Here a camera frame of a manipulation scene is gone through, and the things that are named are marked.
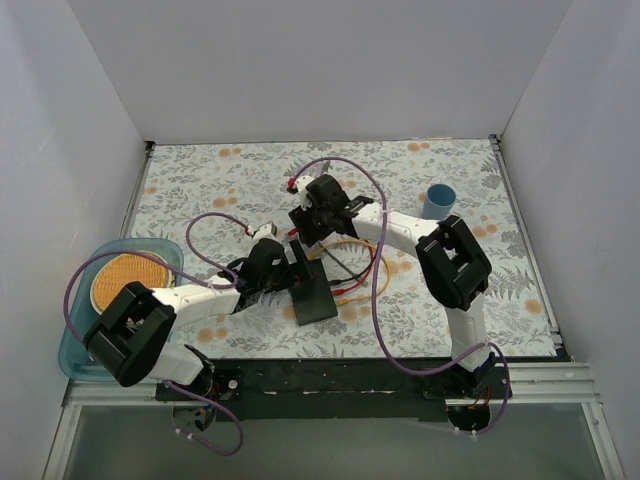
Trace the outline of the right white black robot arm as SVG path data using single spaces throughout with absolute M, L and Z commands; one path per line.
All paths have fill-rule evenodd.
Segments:
M 287 190 L 299 199 L 289 217 L 304 245 L 340 234 L 415 257 L 430 294 L 446 313 L 451 357 L 458 366 L 452 373 L 454 389 L 469 398 L 486 389 L 495 362 L 484 320 L 492 266 L 466 223 L 455 215 L 436 221 L 394 212 L 385 198 L 349 198 L 328 174 L 292 178 Z

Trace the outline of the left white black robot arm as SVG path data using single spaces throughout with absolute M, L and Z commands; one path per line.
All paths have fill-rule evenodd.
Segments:
M 123 387 L 145 379 L 170 381 L 193 400 L 214 389 L 213 362 L 191 345 L 168 339 L 174 328 L 202 318 L 232 315 L 264 295 L 289 292 L 296 321 L 305 326 L 336 316 L 324 267 L 306 257 L 301 244 L 257 241 L 245 258 L 208 281 L 150 289 L 126 284 L 88 330 L 89 354 Z

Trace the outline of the black network switch box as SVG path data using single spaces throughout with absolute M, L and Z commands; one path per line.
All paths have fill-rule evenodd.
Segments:
M 337 306 L 324 266 L 312 260 L 303 273 L 297 274 L 289 288 L 298 326 L 307 326 L 338 315 Z

